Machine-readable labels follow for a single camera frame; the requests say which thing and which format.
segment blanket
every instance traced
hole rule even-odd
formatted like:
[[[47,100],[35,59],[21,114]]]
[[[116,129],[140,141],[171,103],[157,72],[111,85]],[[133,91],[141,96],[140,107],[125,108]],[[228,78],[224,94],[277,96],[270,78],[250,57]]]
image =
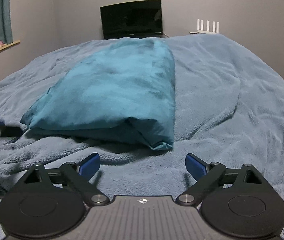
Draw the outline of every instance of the blanket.
[[[184,163],[186,154],[193,153],[228,168],[252,163],[284,199],[284,80],[253,53],[220,34],[165,41],[176,65],[173,150],[45,137],[27,130],[19,140],[0,138],[0,189],[9,190],[34,163],[56,168],[98,152],[102,165],[92,182],[108,196],[175,198],[195,182]],[[0,82],[0,118],[19,123],[78,61],[115,42],[90,41],[59,49],[8,76]]]

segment metal screw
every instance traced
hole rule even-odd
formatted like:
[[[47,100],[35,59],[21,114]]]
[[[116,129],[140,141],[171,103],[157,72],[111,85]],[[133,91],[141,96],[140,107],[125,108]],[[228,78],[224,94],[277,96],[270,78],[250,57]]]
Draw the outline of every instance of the metal screw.
[[[179,201],[183,202],[183,203],[190,203],[192,201],[194,201],[194,197],[192,195],[189,194],[183,194],[179,196]]]
[[[107,197],[102,194],[97,194],[91,197],[91,200],[95,203],[102,203],[107,200]]]

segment white router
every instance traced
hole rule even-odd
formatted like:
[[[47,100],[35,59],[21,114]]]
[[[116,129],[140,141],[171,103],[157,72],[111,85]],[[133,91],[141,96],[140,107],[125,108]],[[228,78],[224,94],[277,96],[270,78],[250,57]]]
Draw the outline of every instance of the white router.
[[[204,31],[203,30],[203,20],[201,20],[201,28],[200,28],[200,19],[198,19],[197,33],[206,33],[206,34],[219,33],[219,22],[213,22],[213,28],[212,28],[212,31],[210,32],[210,21],[206,21],[206,31]]]

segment wall-mounted shelf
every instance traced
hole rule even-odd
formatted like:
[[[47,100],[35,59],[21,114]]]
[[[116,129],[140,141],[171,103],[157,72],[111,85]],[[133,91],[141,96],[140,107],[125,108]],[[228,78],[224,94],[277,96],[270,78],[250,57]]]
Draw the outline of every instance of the wall-mounted shelf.
[[[19,44],[20,42],[21,42],[21,41],[18,40],[18,41],[14,41],[14,42],[12,42],[12,43],[10,43],[10,44],[7,44],[7,45],[1,47],[1,48],[0,48],[0,51],[2,51],[2,50],[4,50],[4,49],[7,49],[7,48],[9,48],[9,47],[12,47],[12,46],[14,46],[14,45],[16,45],[16,44]]]

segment teal pillow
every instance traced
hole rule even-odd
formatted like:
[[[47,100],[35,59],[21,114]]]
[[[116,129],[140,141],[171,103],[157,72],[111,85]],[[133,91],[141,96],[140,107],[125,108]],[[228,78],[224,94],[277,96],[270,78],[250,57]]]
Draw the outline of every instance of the teal pillow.
[[[161,39],[121,39],[83,59],[23,115],[45,135],[172,149],[175,66]]]

